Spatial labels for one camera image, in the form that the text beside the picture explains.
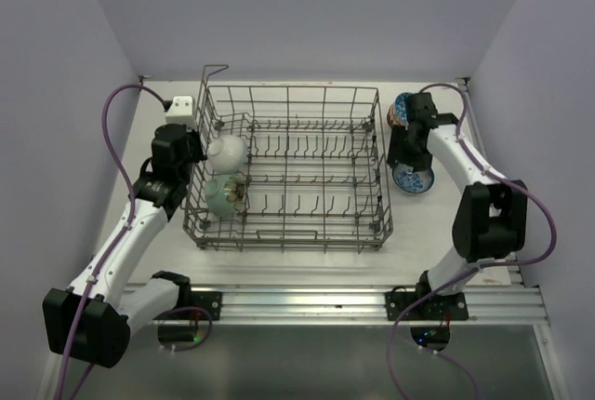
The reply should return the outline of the blue floral white bowl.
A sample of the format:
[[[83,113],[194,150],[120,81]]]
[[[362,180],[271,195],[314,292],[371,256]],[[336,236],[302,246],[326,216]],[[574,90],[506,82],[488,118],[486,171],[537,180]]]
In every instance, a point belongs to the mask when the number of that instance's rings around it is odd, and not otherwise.
[[[397,163],[392,170],[392,177],[397,187],[404,193],[421,195],[434,185],[435,174],[431,168],[415,171],[412,167]]]

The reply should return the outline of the white bowl dark stripes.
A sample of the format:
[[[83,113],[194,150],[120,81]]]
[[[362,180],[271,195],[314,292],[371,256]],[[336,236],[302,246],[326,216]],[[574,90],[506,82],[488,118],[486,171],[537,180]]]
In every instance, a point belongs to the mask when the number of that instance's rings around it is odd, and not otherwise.
[[[395,109],[394,106],[390,106],[390,108],[387,111],[387,123],[390,127],[406,127],[407,126],[407,120],[406,118],[402,117],[397,110]]]

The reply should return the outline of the red diamond pattern bowl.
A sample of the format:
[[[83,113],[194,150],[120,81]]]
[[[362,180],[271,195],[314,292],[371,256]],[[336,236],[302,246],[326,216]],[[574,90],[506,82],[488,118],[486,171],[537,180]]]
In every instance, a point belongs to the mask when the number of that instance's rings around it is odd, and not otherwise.
[[[393,104],[393,118],[396,124],[406,126],[408,124],[406,101],[412,96],[410,92],[400,93]]]

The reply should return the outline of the white ribbed ceramic bowl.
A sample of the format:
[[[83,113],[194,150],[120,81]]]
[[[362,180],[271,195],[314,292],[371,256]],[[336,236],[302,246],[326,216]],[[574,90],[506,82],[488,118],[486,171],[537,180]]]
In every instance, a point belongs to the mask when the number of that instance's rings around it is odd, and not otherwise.
[[[245,141],[234,135],[223,135],[214,139],[207,148],[208,163],[218,174],[235,173],[247,158]]]

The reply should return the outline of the pale green ceramic bowl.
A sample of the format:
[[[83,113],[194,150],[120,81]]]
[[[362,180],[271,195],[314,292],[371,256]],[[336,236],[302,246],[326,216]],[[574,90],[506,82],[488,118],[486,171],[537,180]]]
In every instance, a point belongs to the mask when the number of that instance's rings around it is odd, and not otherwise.
[[[226,188],[231,177],[232,174],[216,175],[204,186],[207,207],[212,214],[219,218],[227,218],[234,211],[233,202],[227,199],[229,190]]]

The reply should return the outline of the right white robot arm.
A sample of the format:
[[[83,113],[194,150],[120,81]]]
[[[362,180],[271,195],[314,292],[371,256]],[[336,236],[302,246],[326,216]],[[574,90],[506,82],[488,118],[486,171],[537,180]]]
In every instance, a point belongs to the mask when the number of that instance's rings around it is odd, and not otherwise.
[[[525,241],[527,198],[520,180],[488,176],[488,163],[468,144],[459,119],[439,113],[429,92],[400,94],[387,115],[391,125],[388,165],[397,187],[411,195],[434,184],[440,159],[461,198],[451,229],[452,245],[425,271],[412,292],[393,289],[386,299],[407,319],[437,320],[462,302],[468,281],[486,264],[498,263]]]

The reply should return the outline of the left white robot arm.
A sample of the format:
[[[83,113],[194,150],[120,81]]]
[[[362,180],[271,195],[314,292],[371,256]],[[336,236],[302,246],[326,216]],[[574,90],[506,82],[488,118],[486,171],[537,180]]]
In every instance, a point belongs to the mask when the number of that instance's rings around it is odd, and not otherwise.
[[[180,319],[192,310],[191,281],[181,274],[159,271],[134,293],[124,292],[140,258],[186,198],[192,167],[205,160],[198,132],[179,124],[158,127],[151,149],[101,250],[67,288],[53,288],[43,300],[53,353],[114,367],[147,323],[164,314]]]

